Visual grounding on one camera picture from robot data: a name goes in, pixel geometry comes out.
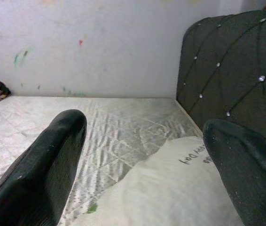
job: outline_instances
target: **headboard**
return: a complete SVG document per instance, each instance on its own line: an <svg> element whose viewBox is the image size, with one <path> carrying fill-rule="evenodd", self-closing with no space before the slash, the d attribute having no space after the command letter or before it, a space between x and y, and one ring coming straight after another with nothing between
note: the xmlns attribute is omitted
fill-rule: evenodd
<svg viewBox="0 0 266 226"><path fill-rule="evenodd" d="M266 11L206 18L190 27L177 100L200 128L225 119L266 138Z"/></svg>

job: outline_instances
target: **white pillow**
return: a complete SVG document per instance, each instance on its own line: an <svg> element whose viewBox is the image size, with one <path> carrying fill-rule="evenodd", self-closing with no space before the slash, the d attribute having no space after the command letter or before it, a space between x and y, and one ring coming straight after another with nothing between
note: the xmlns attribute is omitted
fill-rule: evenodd
<svg viewBox="0 0 266 226"><path fill-rule="evenodd" d="M166 142L72 226L242 226L203 141Z"/></svg>

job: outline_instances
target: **white wall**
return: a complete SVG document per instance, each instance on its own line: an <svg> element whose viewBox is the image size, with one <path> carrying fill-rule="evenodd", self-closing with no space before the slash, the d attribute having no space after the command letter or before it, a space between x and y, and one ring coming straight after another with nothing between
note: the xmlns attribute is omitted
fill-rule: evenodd
<svg viewBox="0 0 266 226"><path fill-rule="evenodd" d="M259 10L265 6L266 0L221 0L219 15Z"/></svg>
<svg viewBox="0 0 266 226"><path fill-rule="evenodd" d="M16 95L175 97L183 33L219 1L0 0L0 80Z"/></svg>

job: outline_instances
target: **green spot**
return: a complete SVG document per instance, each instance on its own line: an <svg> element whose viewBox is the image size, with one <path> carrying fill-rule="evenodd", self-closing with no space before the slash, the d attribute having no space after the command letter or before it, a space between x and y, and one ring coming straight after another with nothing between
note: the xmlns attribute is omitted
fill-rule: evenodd
<svg viewBox="0 0 266 226"><path fill-rule="evenodd" d="M97 204L95 203L89 208L87 213L94 213L94 212L96 212L96 209L97 209Z"/></svg>
<svg viewBox="0 0 266 226"><path fill-rule="evenodd" d="M84 97L84 96L85 96L85 94L84 94L83 92L77 93L77 95L78 95L79 97Z"/></svg>
<svg viewBox="0 0 266 226"><path fill-rule="evenodd" d="M14 58L14 66L17 67L17 61L18 61L19 53L16 54Z"/></svg>

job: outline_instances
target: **mattress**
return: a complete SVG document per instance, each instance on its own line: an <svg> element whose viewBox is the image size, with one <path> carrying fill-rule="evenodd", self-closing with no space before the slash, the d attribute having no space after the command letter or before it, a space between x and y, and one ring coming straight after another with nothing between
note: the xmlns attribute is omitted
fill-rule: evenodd
<svg viewBox="0 0 266 226"><path fill-rule="evenodd" d="M62 226L87 212L106 188L166 140L202 135L179 104L167 98L8 97L0 102L0 177L68 109L85 114L87 135Z"/></svg>

